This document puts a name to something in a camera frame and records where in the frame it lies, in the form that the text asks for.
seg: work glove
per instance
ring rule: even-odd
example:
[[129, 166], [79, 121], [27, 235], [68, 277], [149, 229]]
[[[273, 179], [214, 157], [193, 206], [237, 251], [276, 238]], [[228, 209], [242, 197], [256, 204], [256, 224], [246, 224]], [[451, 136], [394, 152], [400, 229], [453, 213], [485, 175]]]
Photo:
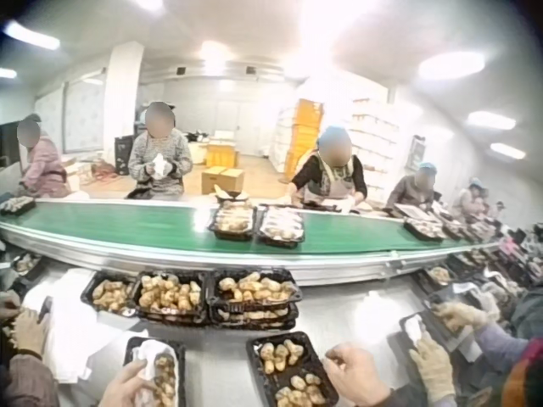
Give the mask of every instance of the work glove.
[[20, 298], [15, 291], [0, 293], [0, 322], [14, 318], [20, 312]]
[[417, 350], [411, 349], [409, 354], [417, 365], [431, 403], [456, 393], [449, 355], [427, 332], [418, 341]]
[[146, 360], [134, 360], [124, 366], [105, 389], [98, 407], [132, 407], [140, 389], [155, 390], [153, 382], [143, 380], [137, 375], [146, 365]]
[[381, 404], [390, 396], [366, 350], [342, 343], [327, 351], [322, 365], [338, 393], [358, 407]]
[[443, 303], [436, 305], [434, 313], [453, 332], [456, 332], [465, 326], [472, 326], [473, 329], [479, 329], [490, 321], [486, 312], [462, 303]]
[[15, 342], [19, 350], [30, 350], [42, 356], [43, 344], [48, 334], [49, 314], [46, 314], [42, 322], [37, 322], [37, 312], [25, 309], [15, 320]]

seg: beige glove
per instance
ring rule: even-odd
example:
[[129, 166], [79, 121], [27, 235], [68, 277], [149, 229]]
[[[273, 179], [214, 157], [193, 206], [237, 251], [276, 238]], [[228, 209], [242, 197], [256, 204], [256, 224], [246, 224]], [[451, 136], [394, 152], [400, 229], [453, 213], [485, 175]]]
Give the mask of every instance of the beige glove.
[[462, 303], [444, 303], [437, 305], [434, 312], [447, 327], [456, 332], [465, 326], [478, 329], [489, 322], [489, 317], [484, 311]]
[[452, 365], [445, 350], [427, 332], [418, 341], [417, 349], [418, 352], [411, 349], [409, 354], [417, 364], [430, 401], [436, 403], [445, 396], [454, 395]]

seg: ceiling light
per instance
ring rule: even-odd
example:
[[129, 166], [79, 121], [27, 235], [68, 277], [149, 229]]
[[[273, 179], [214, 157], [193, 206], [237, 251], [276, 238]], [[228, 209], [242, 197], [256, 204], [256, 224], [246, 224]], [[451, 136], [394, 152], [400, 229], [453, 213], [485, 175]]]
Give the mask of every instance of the ceiling light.
[[512, 159], [523, 159], [524, 157], [526, 157], [526, 153], [524, 151], [517, 150], [516, 148], [513, 148], [506, 144], [502, 144], [501, 142], [494, 142], [490, 144], [490, 148], [492, 148], [497, 153], [506, 155], [507, 157], [511, 157]]
[[418, 74], [423, 79], [438, 81], [461, 78], [483, 69], [484, 58], [480, 53], [442, 53], [422, 62]]
[[141, 8], [145, 8], [149, 11], [160, 10], [163, 6], [162, 0], [135, 0]]
[[516, 120], [491, 112], [473, 112], [467, 117], [467, 121], [471, 125], [480, 125], [500, 130], [511, 130], [517, 125]]
[[14, 70], [7, 70], [5, 68], [0, 68], [0, 78], [9, 78], [13, 79], [17, 76], [17, 72]]
[[90, 83], [91, 85], [103, 85], [104, 83], [99, 79], [88, 78], [83, 80], [85, 83]]
[[31, 31], [14, 20], [9, 21], [3, 29], [3, 32], [16, 40], [27, 42], [38, 47], [46, 49], [57, 49], [60, 47], [60, 41], [58, 39]]

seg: green conveyor belt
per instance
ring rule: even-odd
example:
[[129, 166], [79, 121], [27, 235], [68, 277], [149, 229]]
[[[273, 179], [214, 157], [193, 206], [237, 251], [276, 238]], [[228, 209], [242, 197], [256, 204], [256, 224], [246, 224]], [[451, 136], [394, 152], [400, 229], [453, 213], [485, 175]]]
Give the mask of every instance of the green conveyor belt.
[[468, 245], [417, 240], [402, 224], [360, 216], [304, 213], [305, 242], [296, 249], [219, 240], [206, 229], [207, 209], [112, 203], [38, 203], [18, 218], [0, 221], [38, 231], [107, 243], [240, 254], [361, 254]]

